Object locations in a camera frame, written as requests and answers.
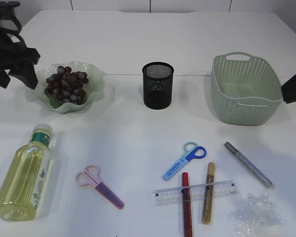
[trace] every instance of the silver marker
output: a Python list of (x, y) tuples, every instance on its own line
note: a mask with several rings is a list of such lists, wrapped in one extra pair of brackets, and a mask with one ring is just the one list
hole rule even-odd
[(226, 142), (224, 145), (237, 158), (237, 160), (239, 160), (267, 189), (275, 189), (273, 183), (240, 151), (238, 151), (229, 142)]

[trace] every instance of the marker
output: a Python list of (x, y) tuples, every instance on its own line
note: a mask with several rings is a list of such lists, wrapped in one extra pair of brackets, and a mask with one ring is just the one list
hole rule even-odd
[(225, 143), (225, 147), (239, 160), (267, 189), (273, 190), (275, 186), (273, 183), (254, 165), (252, 164), (240, 151), (238, 151), (229, 142)]
[[(182, 186), (188, 185), (188, 173), (182, 174)], [(183, 222), (184, 222), (184, 237), (192, 237), (192, 216), (191, 216), (191, 201), (189, 189), (182, 190), (183, 199)]]
[[(210, 162), (208, 164), (207, 176), (206, 176), (207, 184), (214, 182), (214, 170), (215, 170), (215, 164)], [(205, 197), (204, 197), (203, 224), (209, 224), (211, 222), (212, 201), (213, 201), (213, 185), (208, 185), (206, 187)]]

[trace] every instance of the plastic bottle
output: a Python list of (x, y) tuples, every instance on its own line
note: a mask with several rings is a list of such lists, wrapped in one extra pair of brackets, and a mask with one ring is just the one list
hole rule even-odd
[(35, 219), (52, 165), (49, 142), (53, 130), (37, 125), (30, 142), (19, 148), (0, 189), (0, 217), (5, 221)]

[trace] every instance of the clear plastic ruler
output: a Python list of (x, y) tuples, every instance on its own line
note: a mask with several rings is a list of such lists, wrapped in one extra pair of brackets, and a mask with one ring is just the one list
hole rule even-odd
[(190, 200), (203, 200), (205, 190), (213, 186), (213, 198), (226, 195), (238, 194), (237, 187), (233, 181), (222, 181), (210, 184), (198, 184), (184, 187), (176, 187), (171, 189), (155, 190), (153, 192), (154, 203), (157, 206), (181, 203), (182, 193), (189, 192)]

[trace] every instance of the grapes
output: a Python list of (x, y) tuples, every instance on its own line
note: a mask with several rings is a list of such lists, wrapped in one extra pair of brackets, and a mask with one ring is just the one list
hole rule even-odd
[(64, 73), (65, 73), (65, 68), (64, 68), (63, 66), (59, 66), (59, 67), (57, 68), (57, 73), (59, 73), (59, 74), (64, 74)]
[(67, 81), (68, 81), (70, 84), (72, 84), (72, 83), (74, 83), (74, 82), (76, 81), (76, 77), (73, 76), (73, 75), (71, 75), (71, 76), (68, 77)]
[(79, 95), (80, 94), (80, 90), (79, 89), (74, 89), (74, 94)]
[(83, 84), (88, 84), (89, 83), (89, 79), (88, 78), (85, 78), (85, 79), (83, 79)]
[(77, 98), (77, 96), (76, 95), (71, 95), (70, 96), (70, 100), (71, 101), (76, 101), (78, 98)]
[(54, 83), (54, 88), (60, 88), (60, 86), (61, 85), (60, 85), (60, 83), (58, 81)]
[(63, 90), (63, 96), (68, 98), (70, 96), (70, 92), (66, 91), (66, 90)]
[(62, 85), (63, 85), (64, 88), (70, 86), (69, 82), (67, 82), (66, 80), (63, 80), (63, 81), (62, 81)]
[(57, 73), (46, 79), (47, 87), (44, 93), (53, 95), (57, 100), (64, 103), (80, 105), (80, 96), (83, 84), (89, 83), (88, 74), (85, 72), (72, 72), (71, 67), (59, 66)]
[(53, 94), (54, 95), (59, 95), (60, 94), (60, 89), (53, 89)]
[(63, 80), (67, 80), (69, 76), (70, 76), (70, 75), (67, 74), (67, 73), (63, 74)]
[(84, 74), (83, 73), (78, 73), (78, 78), (80, 80), (83, 80), (85, 78)]
[(69, 73), (71, 73), (71, 67), (66, 66), (66, 67), (65, 67), (65, 72), (69, 72)]

